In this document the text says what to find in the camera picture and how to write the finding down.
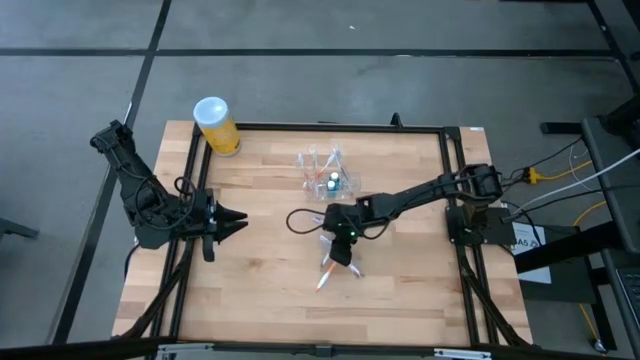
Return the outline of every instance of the gray floor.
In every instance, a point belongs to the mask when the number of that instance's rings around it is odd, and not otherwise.
[[[623,50],[640,50],[640,34],[618,2],[599,4]],[[3,0],[0,47],[146,48],[160,5]],[[174,0],[160,47],[601,49],[606,43],[585,5]],[[122,119],[141,63],[139,57],[0,57],[0,216],[41,230],[38,240],[8,236],[0,244],[0,347],[46,341],[106,169],[88,140],[108,121]],[[640,74],[640,66],[634,70]],[[543,137],[540,122],[607,112],[631,91],[619,66],[605,61],[156,58],[134,127],[143,158],[155,161],[166,120],[191,119],[195,102],[209,95],[225,98],[239,121],[384,124],[397,111],[407,124],[483,126],[495,164],[509,170],[573,139]],[[575,153],[583,149],[579,145]],[[567,167],[565,154],[541,170],[553,174]],[[514,188],[508,199],[523,202],[570,181]],[[593,195],[563,202],[533,217],[569,224],[599,200]],[[598,211],[584,225],[607,216]],[[132,238],[116,196],[71,341],[109,337]],[[616,354],[630,357],[611,294],[602,292],[620,345]],[[577,305],[526,306],[536,343],[593,353]]]

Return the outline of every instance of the white label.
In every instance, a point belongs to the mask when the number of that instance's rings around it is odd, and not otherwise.
[[[516,233],[516,248],[513,250],[514,255],[521,254],[525,251],[535,249],[539,246],[546,244],[544,236],[544,228],[536,226],[536,232],[540,237],[540,244],[536,240],[533,234],[533,229],[529,224],[513,223],[513,231]],[[551,272],[549,267],[535,269],[527,271],[526,273],[518,274],[520,280],[533,281],[542,284],[551,284]]]

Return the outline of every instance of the yellow cup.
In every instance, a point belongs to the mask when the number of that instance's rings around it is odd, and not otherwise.
[[[233,156],[240,150],[240,135],[224,100],[207,97],[198,101],[193,117],[217,155]]]

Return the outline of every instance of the wooden tabletop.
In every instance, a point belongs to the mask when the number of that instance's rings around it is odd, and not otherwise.
[[[155,173],[169,191],[184,171],[192,127],[190,121],[167,122]],[[490,163],[484,131],[461,132],[467,163]],[[337,141],[349,170],[359,173],[363,193],[394,193],[443,172],[436,135],[241,131],[240,137],[238,154],[212,157],[208,187],[216,189],[222,205],[247,213],[249,226],[216,245],[214,263],[203,260],[196,244],[181,339],[469,345],[445,201],[405,212],[375,241],[360,240],[353,248],[354,260],[366,276],[356,279],[338,266],[318,293],[314,290],[325,254],[320,231],[296,235],[285,227],[293,209],[326,208],[326,203],[308,202],[301,190],[302,174],[294,163],[308,145],[317,144],[326,155],[328,145]],[[200,145],[199,157],[204,140]],[[455,164],[452,144],[450,154]],[[292,225],[305,229],[314,224],[301,215]],[[512,257],[497,246],[482,249],[494,302],[518,334],[531,341]],[[127,330],[155,296],[165,255],[166,246],[141,249],[133,256],[114,334]],[[482,309],[477,299],[474,304],[481,340],[486,340]],[[170,299],[162,334],[168,333],[172,308]]]

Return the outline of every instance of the yellow cable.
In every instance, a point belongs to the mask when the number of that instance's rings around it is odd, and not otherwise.
[[[604,204],[606,204],[606,201],[601,201],[595,205],[592,205],[590,208],[588,208],[587,210],[583,211],[582,214],[578,215],[578,217],[576,218],[576,221],[573,222],[573,226],[578,226],[580,224],[580,222],[582,221],[582,219],[587,216],[588,213],[590,213],[593,209],[596,209]]]
[[[606,201],[601,201],[595,205],[592,205],[591,207],[589,207],[587,210],[583,211],[582,214],[578,215],[578,217],[576,218],[576,220],[573,222],[573,226],[578,226],[580,225],[580,222],[582,221],[582,219],[584,219],[584,217],[590,213],[591,211],[593,211],[593,209],[596,209],[604,204],[606,204]],[[584,319],[587,321],[587,325],[589,325],[589,329],[591,330],[591,335],[593,335],[593,338],[595,340],[598,339],[598,335],[596,334],[596,330],[593,327],[593,324],[591,324],[591,320],[589,319],[589,315],[587,315],[587,311],[584,309],[584,306],[582,304],[580,305],[580,311],[582,311],[582,316],[584,316]]]
[[[587,161],[586,163],[581,164],[581,165],[578,165],[577,167],[573,168],[573,171],[580,170],[580,169],[582,169],[583,167],[588,166],[588,165],[590,165],[590,164],[591,164],[591,160],[589,160],[589,161]],[[565,172],[563,172],[563,173],[561,173],[561,174],[554,175],[554,176],[544,176],[544,175],[538,174],[538,179],[542,179],[542,180],[556,180],[556,179],[560,179],[560,178],[561,178],[561,177],[563,177],[563,176],[567,176],[567,175],[569,175],[569,174],[571,174],[571,170],[567,170],[567,171],[565,171]]]

